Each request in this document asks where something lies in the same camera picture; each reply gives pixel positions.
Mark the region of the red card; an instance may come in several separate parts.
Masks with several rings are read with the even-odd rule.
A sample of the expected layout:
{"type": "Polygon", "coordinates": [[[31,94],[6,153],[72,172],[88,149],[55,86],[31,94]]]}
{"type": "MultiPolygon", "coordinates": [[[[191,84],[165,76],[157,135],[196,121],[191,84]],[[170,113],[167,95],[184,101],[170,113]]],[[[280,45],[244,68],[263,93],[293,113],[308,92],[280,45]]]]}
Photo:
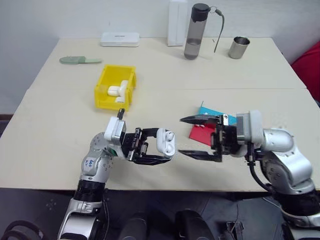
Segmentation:
{"type": "Polygon", "coordinates": [[[211,146],[211,135],[216,127],[194,125],[189,133],[189,138],[207,146],[211,146]]]}

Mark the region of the white flat router box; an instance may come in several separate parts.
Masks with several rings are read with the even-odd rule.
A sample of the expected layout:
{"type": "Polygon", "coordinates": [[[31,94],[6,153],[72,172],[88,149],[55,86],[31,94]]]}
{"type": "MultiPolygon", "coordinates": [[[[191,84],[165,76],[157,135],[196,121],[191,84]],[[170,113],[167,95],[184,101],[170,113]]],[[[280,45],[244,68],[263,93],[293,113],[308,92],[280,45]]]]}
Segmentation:
{"type": "Polygon", "coordinates": [[[138,47],[139,43],[137,32],[104,32],[99,41],[102,47],[138,47]]]}

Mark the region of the dark rounded shape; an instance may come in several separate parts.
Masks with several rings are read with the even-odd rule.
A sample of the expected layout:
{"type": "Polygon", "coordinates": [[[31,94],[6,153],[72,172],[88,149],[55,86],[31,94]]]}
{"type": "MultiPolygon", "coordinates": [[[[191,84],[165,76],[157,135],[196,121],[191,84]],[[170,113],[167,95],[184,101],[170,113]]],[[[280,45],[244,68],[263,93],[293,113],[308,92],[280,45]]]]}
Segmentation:
{"type": "Polygon", "coordinates": [[[124,224],[117,240],[147,240],[148,218],[145,212],[134,213],[124,224]]]}

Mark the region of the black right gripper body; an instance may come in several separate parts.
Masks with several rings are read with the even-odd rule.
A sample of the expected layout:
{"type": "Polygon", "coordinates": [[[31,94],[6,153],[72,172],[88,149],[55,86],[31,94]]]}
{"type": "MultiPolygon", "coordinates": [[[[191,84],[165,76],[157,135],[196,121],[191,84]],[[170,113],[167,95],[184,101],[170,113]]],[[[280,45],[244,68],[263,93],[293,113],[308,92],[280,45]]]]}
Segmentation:
{"type": "Polygon", "coordinates": [[[230,155],[235,158],[244,157],[247,154],[247,146],[238,143],[237,127],[229,125],[227,115],[213,116],[210,120],[215,124],[215,131],[211,134],[211,149],[214,158],[230,155]]]}

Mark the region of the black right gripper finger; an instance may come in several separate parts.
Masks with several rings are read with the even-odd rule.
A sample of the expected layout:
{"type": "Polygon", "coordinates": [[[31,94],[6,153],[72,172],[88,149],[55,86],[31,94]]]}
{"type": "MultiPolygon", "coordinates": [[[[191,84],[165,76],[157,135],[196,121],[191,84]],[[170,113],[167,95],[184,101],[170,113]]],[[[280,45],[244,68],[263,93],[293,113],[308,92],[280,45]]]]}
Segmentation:
{"type": "Polygon", "coordinates": [[[192,125],[213,125],[213,124],[220,124],[221,117],[216,115],[198,114],[198,115],[183,117],[179,121],[187,124],[192,124],[192,125]]]}
{"type": "Polygon", "coordinates": [[[186,155],[196,160],[212,161],[217,163],[222,162],[222,156],[219,154],[209,154],[206,151],[200,151],[200,150],[179,150],[179,152],[183,155],[186,155]]]}

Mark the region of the grey translucent water bottle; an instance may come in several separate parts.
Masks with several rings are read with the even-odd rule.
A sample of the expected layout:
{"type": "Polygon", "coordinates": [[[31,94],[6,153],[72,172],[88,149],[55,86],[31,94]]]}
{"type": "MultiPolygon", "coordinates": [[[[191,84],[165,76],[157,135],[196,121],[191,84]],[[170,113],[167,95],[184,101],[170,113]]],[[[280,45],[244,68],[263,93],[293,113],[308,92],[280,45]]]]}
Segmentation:
{"type": "Polygon", "coordinates": [[[205,3],[196,3],[192,6],[184,48],[184,57],[188,60],[194,60],[199,55],[210,10],[211,8],[205,3]]]}

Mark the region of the yellow plastic bin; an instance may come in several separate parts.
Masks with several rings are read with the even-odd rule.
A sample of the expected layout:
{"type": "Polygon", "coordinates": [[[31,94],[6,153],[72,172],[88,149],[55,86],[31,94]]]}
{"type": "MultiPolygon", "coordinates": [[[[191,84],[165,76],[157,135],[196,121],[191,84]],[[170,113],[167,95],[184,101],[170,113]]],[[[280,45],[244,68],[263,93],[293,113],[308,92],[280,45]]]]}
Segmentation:
{"type": "Polygon", "coordinates": [[[97,108],[115,110],[124,108],[128,110],[133,99],[133,92],[136,88],[136,68],[126,65],[106,64],[94,87],[94,103],[97,108]],[[125,102],[115,102],[115,96],[109,96],[107,91],[110,86],[120,86],[123,80],[128,80],[125,90],[125,102]]]}

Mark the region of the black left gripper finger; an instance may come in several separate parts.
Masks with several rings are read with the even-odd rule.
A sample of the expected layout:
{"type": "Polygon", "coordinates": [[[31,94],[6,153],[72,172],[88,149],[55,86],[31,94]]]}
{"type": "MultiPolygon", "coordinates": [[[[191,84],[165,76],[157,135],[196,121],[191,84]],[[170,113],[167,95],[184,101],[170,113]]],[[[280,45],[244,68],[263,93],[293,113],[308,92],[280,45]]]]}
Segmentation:
{"type": "Polygon", "coordinates": [[[157,132],[159,128],[144,128],[142,129],[142,137],[143,138],[148,138],[148,137],[157,137],[157,132]]]}
{"type": "Polygon", "coordinates": [[[138,165],[155,166],[169,162],[172,157],[150,155],[150,154],[137,154],[133,155],[133,162],[138,165]]]}

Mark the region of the tall white box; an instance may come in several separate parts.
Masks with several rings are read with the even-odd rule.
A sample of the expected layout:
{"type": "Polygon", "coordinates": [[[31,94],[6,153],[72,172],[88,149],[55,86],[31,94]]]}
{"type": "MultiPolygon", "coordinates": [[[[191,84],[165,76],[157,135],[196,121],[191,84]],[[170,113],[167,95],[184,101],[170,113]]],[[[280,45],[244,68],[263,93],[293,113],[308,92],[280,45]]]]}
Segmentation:
{"type": "Polygon", "coordinates": [[[169,47],[183,46],[187,32],[187,0],[170,0],[168,6],[167,45],[169,47]]]}

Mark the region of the pale green flat tool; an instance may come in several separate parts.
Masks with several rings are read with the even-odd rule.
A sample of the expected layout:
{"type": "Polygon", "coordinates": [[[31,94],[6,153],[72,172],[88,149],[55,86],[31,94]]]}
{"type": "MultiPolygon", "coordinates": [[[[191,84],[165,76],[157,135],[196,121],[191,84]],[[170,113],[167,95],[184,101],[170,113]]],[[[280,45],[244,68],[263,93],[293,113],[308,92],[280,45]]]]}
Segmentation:
{"type": "Polygon", "coordinates": [[[102,61],[102,59],[86,58],[85,56],[65,56],[59,59],[59,62],[64,65],[99,64],[102,61]]]}

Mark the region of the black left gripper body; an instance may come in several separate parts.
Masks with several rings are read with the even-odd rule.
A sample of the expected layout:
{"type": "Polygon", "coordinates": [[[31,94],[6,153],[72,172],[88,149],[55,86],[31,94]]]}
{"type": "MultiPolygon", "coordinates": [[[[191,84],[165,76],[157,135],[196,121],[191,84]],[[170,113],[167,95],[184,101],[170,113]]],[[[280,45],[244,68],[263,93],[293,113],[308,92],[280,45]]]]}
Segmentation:
{"type": "Polygon", "coordinates": [[[124,135],[121,150],[128,161],[148,161],[149,131],[148,128],[136,128],[134,133],[124,135]]]}

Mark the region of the red fabric object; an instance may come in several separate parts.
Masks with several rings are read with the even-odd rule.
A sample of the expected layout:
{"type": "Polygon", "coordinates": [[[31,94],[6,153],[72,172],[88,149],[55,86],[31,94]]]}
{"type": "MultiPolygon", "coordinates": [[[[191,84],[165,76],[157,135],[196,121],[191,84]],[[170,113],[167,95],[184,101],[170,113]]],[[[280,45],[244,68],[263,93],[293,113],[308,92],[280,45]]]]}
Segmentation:
{"type": "Polygon", "coordinates": [[[320,102],[320,41],[298,57],[291,67],[311,96],[320,102]]]}

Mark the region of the teal card box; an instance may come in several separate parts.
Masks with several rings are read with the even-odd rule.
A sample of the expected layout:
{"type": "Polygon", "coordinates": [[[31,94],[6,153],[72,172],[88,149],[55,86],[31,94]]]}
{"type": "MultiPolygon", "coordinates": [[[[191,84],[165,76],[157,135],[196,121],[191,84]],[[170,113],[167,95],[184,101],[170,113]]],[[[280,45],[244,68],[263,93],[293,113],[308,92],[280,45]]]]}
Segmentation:
{"type": "MultiPolygon", "coordinates": [[[[199,115],[222,116],[225,113],[205,107],[204,102],[202,101],[200,107],[198,108],[198,114],[199,115]]],[[[237,118],[235,116],[228,114],[227,115],[227,122],[228,122],[227,123],[228,126],[236,126],[237,118]]]]}

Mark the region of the steel cup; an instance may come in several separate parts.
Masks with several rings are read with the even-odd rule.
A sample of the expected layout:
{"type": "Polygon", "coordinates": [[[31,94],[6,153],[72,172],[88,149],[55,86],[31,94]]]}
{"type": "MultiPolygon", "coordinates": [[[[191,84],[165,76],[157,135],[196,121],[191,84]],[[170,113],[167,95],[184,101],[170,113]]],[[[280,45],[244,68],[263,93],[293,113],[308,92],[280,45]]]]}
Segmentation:
{"type": "Polygon", "coordinates": [[[228,56],[232,59],[241,59],[244,55],[250,40],[247,37],[236,36],[228,51],[228,56]]]}

